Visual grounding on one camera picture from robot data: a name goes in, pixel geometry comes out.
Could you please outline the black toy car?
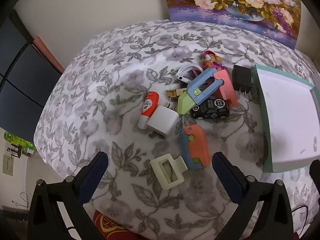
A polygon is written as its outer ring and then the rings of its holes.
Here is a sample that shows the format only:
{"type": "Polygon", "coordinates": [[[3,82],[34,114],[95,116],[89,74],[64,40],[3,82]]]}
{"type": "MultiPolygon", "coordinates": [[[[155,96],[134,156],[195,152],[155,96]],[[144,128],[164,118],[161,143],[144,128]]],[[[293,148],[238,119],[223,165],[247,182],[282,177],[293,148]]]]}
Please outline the black toy car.
{"type": "Polygon", "coordinates": [[[227,101],[219,98],[206,99],[200,105],[195,105],[190,114],[194,119],[225,119],[229,117],[229,104],[227,101]]]}

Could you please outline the red gold packet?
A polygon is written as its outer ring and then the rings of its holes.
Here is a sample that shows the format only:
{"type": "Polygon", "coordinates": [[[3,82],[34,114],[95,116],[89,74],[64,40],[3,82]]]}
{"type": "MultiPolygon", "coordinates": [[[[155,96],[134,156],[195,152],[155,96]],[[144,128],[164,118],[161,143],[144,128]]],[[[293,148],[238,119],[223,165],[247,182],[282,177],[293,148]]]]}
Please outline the red gold packet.
{"type": "Polygon", "coordinates": [[[98,231],[106,240],[134,240],[139,237],[131,231],[125,229],[122,225],[109,219],[98,210],[95,211],[93,222],[98,231]]]}

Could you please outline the blue green toy knife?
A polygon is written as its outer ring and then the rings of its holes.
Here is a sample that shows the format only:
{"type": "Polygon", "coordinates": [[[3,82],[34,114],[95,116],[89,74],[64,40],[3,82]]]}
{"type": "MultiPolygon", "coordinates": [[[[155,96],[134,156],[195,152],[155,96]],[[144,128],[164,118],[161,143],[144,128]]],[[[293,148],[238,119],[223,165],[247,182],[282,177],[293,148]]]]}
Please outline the blue green toy knife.
{"type": "Polygon", "coordinates": [[[215,73],[217,73],[217,70],[214,68],[206,69],[187,85],[187,90],[178,98],[178,114],[187,114],[195,105],[203,103],[223,85],[221,79],[214,77],[215,73]],[[213,78],[213,82],[206,88],[200,88],[210,78],[213,78]]]}

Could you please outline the teal-rimmed white tray box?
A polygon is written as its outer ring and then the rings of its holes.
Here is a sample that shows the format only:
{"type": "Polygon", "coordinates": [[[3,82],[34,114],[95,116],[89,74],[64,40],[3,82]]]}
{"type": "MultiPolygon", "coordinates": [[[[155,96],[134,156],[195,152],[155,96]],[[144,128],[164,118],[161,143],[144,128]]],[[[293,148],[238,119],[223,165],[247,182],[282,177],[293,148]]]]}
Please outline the teal-rimmed white tray box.
{"type": "Polygon", "coordinates": [[[287,172],[319,158],[319,89],[272,67],[252,69],[266,141],[264,172],[287,172]]]}

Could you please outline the orange white glue tube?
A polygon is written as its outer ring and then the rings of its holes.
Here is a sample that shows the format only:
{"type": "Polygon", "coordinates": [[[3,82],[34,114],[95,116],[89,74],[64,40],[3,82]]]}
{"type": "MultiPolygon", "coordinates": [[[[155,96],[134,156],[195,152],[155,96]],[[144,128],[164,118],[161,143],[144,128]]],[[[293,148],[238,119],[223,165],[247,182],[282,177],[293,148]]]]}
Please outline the orange white glue tube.
{"type": "Polygon", "coordinates": [[[159,94],[157,92],[151,91],[148,93],[146,100],[144,101],[142,113],[138,122],[138,127],[140,129],[147,129],[148,120],[153,115],[159,102],[159,94]]]}

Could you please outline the white charger cube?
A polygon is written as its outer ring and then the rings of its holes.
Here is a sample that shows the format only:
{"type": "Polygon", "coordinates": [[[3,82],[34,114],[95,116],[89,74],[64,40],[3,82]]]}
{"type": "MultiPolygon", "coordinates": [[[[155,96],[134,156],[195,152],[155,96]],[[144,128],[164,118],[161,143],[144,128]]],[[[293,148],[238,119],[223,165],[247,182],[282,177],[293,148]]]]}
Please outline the white charger cube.
{"type": "Polygon", "coordinates": [[[158,106],[147,122],[149,129],[166,137],[179,119],[179,114],[167,107],[158,106]]]}

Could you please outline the cream plastic hair clip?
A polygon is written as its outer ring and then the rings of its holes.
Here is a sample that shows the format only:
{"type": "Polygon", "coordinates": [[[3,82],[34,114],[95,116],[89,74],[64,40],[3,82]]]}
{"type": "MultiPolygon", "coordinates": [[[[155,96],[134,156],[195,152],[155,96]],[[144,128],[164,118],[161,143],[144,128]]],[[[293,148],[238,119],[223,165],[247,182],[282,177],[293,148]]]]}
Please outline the cream plastic hair clip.
{"type": "Polygon", "coordinates": [[[151,160],[150,165],[163,190],[182,184],[183,172],[188,169],[182,157],[174,159],[170,153],[151,160]]]}

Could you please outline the dark glass cabinet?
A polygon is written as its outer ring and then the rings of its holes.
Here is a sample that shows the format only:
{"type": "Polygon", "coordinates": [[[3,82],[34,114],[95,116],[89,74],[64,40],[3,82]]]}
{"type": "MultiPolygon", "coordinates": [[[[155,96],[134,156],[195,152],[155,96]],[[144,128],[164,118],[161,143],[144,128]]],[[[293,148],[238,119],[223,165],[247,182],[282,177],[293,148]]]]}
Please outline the dark glass cabinet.
{"type": "Polygon", "coordinates": [[[1,128],[33,141],[58,71],[33,45],[16,11],[1,25],[1,128]]]}

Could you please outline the floral patterned tablecloth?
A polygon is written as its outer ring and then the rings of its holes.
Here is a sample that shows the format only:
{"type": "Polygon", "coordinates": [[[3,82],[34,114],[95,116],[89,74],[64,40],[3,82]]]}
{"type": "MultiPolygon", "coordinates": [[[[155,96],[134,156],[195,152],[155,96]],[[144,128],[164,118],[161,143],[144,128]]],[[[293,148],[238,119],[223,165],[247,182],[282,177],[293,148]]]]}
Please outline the floral patterned tablecloth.
{"type": "Polygon", "coordinates": [[[109,166],[92,197],[95,209],[149,239],[213,239],[236,209],[211,167],[189,170],[168,191],[149,164],[180,154],[178,132],[198,124],[210,153],[220,151],[244,174],[287,188],[293,224],[300,230],[319,210],[308,168],[285,173],[262,170],[264,135],[254,89],[222,120],[180,116],[167,137],[138,127],[144,99],[179,87],[177,71],[211,50],[229,69],[270,66],[312,80],[316,68],[297,50],[250,31],[219,24],[149,21],[93,37],[55,85],[34,135],[42,159],[61,177],[74,175],[103,151],[109,166]]]}

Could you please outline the colourful doll figurine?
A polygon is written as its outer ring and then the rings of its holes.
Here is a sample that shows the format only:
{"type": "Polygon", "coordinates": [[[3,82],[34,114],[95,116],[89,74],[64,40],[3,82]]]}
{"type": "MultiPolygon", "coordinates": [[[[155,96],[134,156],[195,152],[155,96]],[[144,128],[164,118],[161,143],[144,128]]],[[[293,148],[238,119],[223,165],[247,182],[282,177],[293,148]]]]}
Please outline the colourful doll figurine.
{"type": "Polygon", "coordinates": [[[218,71],[220,70],[228,70],[226,66],[224,66],[221,63],[221,57],[216,55],[213,51],[211,50],[206,50],[202,54],[202,62],[200,64],[200,67],[205,70],[207,68],[214,68],[218,71]]]}

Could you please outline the flower painting canvas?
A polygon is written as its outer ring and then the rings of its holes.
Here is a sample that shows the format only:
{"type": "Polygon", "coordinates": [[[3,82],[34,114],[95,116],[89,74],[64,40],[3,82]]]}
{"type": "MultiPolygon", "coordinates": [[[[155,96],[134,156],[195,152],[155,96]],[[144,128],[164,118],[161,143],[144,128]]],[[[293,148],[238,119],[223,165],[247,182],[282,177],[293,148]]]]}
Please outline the flower painting canvas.
{"type": "Polygon", "coordinates": [[[300,0],[167,0],[167,5],[171,21],[224,24],[296,47],[300,0]]]}

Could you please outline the black power adapter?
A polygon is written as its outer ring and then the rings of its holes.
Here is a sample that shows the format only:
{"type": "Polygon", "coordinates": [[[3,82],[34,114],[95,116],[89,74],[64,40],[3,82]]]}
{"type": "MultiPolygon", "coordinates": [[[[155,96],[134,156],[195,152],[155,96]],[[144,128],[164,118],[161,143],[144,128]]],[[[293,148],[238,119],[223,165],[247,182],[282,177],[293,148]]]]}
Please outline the black power adapter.
{"type": "Polygon", "coordinates": [[[232,69],[232,84],[235,91],[248,94],[252,88],[251,69],[239,65],[234,65],[232,69]]]}

